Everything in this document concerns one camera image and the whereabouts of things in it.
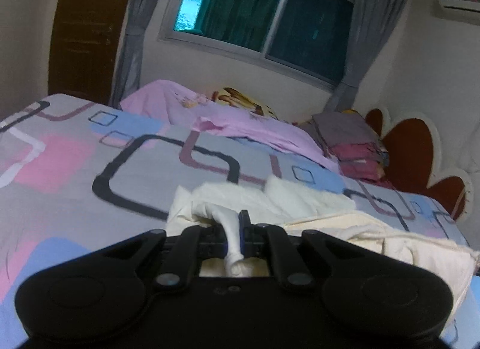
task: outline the glass window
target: glass window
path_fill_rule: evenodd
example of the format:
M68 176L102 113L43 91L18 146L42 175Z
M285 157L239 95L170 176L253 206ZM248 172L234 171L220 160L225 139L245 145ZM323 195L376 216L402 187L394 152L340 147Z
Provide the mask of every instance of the glass window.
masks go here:
M352 10L347 0L289 0L268 57L340 82Z
M183 0L174 30L261 51L279 0Z

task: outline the headboard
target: headboard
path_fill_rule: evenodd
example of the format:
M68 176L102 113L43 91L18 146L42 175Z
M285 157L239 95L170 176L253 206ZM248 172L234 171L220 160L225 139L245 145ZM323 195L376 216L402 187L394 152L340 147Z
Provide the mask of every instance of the headboard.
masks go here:
M473 186L459 168L441 170L442 144L434 123L420 113L408 113L391 121L385 107L372 109L365 121L382 138L390 155L387 179L402 192L437 200L456 221L472 212Z

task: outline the white garment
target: white garment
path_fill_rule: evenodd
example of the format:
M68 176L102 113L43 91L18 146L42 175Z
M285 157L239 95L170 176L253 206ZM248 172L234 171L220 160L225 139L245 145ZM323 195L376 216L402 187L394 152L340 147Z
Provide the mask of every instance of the white garment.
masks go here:
M229 242L225 272L218 264L205 264L203 276L248 277L266 274L258 260L243 260L240 253L238 212L248 210L253 224L269 223L285 228L289 235L318 229L368 250L398 259L440 276L450 287L454 306L447 322L453 320L480 266L480 252L458 246L447 239L395 230L379 219L355 211L346 196L320 192L271 176L264 191L231 183L205 183L192 193L179 187L166 225L168 236L179 235L188 226L215 220L222 224Z

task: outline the wall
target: wall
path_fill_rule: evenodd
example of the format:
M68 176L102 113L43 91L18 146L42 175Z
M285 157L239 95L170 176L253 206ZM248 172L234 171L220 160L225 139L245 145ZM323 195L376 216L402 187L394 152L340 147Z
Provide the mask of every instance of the wall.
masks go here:
M0 0L0 119L47 95L57 0Z
M169 79L194 91L211 94L224 86L235 87L271 106L288 121L304 121L321 112L330 93L320 87L193 48L188 44L158 41L158 33L169 0L159 0L145 36L141 84ZM370 109L380 96L386 71L396 53L402 26L394 41L389 41L364 80L358 97L362 111Z
M392 118L419 111L436 125L442 141L441 169L455 167L479 121L480 26L453 20L437 0L411 0L394 67L381 94ZM460 227L480 247L480 182L474 213Z

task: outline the patterned bed sheet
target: patterned bed sheet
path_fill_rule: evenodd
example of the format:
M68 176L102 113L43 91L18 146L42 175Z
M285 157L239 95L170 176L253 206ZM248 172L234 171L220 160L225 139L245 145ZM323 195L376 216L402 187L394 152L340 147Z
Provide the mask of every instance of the patterned bed sheet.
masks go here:
M271 174L343 193L392 227L466 244L431 198L342 177L299 155L57 94L0 124L0 348L26 339L13 303L29 275L165 227L179 185L191 190L227 180L261 188ZM470 291L444 340L474 348L478 310Z

